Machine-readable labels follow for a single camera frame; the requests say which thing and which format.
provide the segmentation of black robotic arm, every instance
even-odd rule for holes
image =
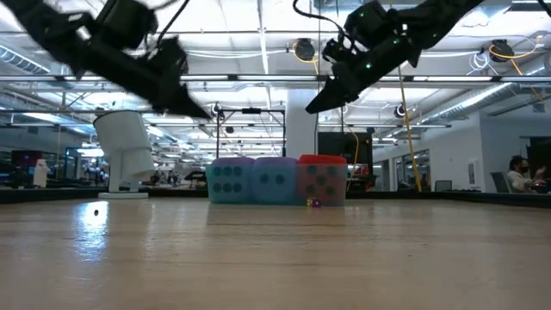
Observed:
[[[416,67],[424,49],[438,43],[482,2],[426,0],[411,9],[389,11],[377,1],[364,4],[349,14],[337,39],[325,46],[322,55],[332,62],[334,78],[327,78],[306,111],[313,114],[342,107],[405,61]]]
[[[93,71],[147,99],[161,114],[210,118],[180,83],[180,77],[188,73],[188,62],[177,37],[160,40],[139,57],[124,53],[136,50],[148,34],[157,31],[155,12],[143,3],[108,0],[94,19],[88,12],[60,13],[37,0],[0,2],[34,41],[55,60],[70,66],[77,78]],[[82,35],[82,29],[88,36]]]

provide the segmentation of ceiling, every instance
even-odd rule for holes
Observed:
[[[161,4],[163,0],[146,1],[150,6]],[[176,8],[183,1],[158,12],[159,29],[163,28]],[[322,13],[339,23],[343,23],[350,9],[357,6],[361,0],[341,0],[342,7],[324,7]],[[417,1],[399,0],[393,5],[397,8],[411,7]],[[105,0],[58,0],[55,2],[64,12],[86,10],[97,15]],[[300,0],[299,7],[305,11],[316,13],[310,0]],[[488,0],[479,9],[473,11],[461,20],[453,30],[429,51],[425,51],[417,68],[408,64],[401,66],[402,74],[414,76],[479,76],[479,75],[517,75],[511,62],[495,63],[486,61],[485,55],[477,53],[482,47],[488,48],[493,39],[507,39],[514,48],[516,55],[525,57],[516,59],[521,69],[523,64],[540,58],[548,51],[551,36],[547,29],[551,27],[551,19],[545,12],[531,11],[525,6],[529,1]],[[51,73],[69,74],[61,65],[53,63],[52,59],[39,48],[20,28],[15,18],[0,6],[3,20],[0,22],[0,47],[9,49],[35,64],[43,66]],[[220,74],[259,74],[259,75],[316,75],[318,67],[312,63],[299,61],[290,47],[299,38],[308,38],[316,50],[336,36],[336,29],[329,22],[319,22],[297,15],[291,1],[282,0],[191,0],[189,6],[170,28],[170,35],[177,35],[189,53],[189,68],[191,75]],[[103,109],[147,109],[143,100],[124,93],[115,85],[104,82],[79,83],[71,90],[64,90],[59,85],[33,82],[30,72],[23,71],[0,61],[0,72],[3,76],[28,74],[27,81],[3,83],[4,90],[16,93],[24,98],[28,106],[38,109],[58,110],[64,97],[65,103],[72,103],[69,109],[94,110]],[[331,64],[321,60],[319,74],[331,74]],[[190,89],[197,102],[210,109],[216,102],[225,109],[241,109],[246,107],[285,109],[289,90],[317,89],[317,83],[297,82],[193,82]],[[488,84],[439,84],[420,83],[407,84],[404,92],[406,103],[414,117],[423,117],[438,110],[441,105],[471,89],[483,89]],[[394,108],[401,104],[402,94],[399,83],[376,84],[365,90],[357,102],[344,109],[344,119],[352,124],[394,124],[400,123],[394,117]],[[93,114],[60,115],[70,118],[79,124],[90,123]],[[215,145],[213,127],[198,127],[197,121],[174,117],[170,115],[144,115],[146,123],[161,123],[160,132],[155,138],[159,143],[161,153],[189,153],[193,160],[204,158],[205,150],[212,150]],[[323,114],[320,124],[338,123],[340,114],[331,111]],[[41,119],[22,115],[20,122],[45,122]],[[282,128],[277,122],[282,121],[278,114],[242,115],[234,114],[227,120],[227,125],[233,123],[255,123],[255,127],[236,126],[233,133],[223,133],[227,146],[223,153],[233,156],[240,154],[273,154],[279,152],[279,146],[272,144],[270,139],[281,138]],[[75,126],[81,133],[93,134],[90,126]],[[258,137],[246,144],[243,138]],[[230,146],[232,142],[241,140],[238,146]],[[192,145],[197,154],[191,156],[189,150],[183,150],[180,145]]]

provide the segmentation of purple die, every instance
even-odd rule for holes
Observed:
[[[319,199],[312,199],[313,208],[321,208],[321,201]]]

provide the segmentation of white column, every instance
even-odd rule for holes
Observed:
[[[310,115],[306,106],[316,96],[316,90],[289,90],[285,109],[287,123],[287,157],[299,158],[302,154],[316,154],[318,135],[316,119]]]

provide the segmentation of person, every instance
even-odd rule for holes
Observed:
[[[176,186],[177,182],[178,182],[178,177],[176,176],[176,173],[174,173],[172,170],[169,171],[169,176],[167,178],[167,183],[172,185],[172,186]]]
[[[543,184],[543,173],[546,167],[542,167],[537,170],[534,175],[534,179],[530,179],[529,163],[528,160],[522,156],[513,156],[509,162],[509,173],[507,173],[507,179],[511,185],[511,189],[514,193],[530,193],[532,191],[532,185],[535,183]]]
[[[422,187],[429,186],[429,179],[427,178],[427,174],[426,174],[426,173],[424,173],[424,174],[421,176],[421,186],[422,186]]]
[[[161,171],[157,170],[155,171],[155,174],[150,177],[151,184],[157,185],[157,183],[161,180]]]

